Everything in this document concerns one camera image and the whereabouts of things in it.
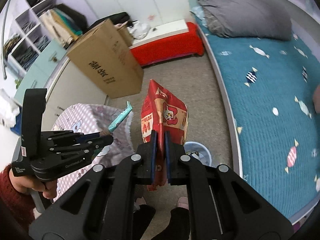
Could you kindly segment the person left hand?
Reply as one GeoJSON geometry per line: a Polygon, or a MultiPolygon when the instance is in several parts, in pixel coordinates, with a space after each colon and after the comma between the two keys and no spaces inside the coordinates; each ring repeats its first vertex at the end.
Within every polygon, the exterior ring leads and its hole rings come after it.
{"type": "Polygon", "coordinates": [[[32,176],[16,177],[10,170],[9,178],[14,189],[22,194],[27,194],[30,190],[42,192],[44,198],[54,199],[57,196],[57,180],[46,183],[41,182],[32,176]]]}

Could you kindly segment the red sleeve left forearm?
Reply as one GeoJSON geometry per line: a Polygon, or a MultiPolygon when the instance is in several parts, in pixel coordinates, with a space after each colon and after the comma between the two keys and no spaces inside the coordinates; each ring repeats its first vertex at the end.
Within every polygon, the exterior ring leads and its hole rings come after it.
{"type": "Polygon", "coordinates": [[[17,192],[9,178],[11,165],[7,165],[1,172],[1,200],[7,206],[16,222],[28,232],[29,225],[34,221],[33,209],[35,204],[28,194],[17,192]]]}

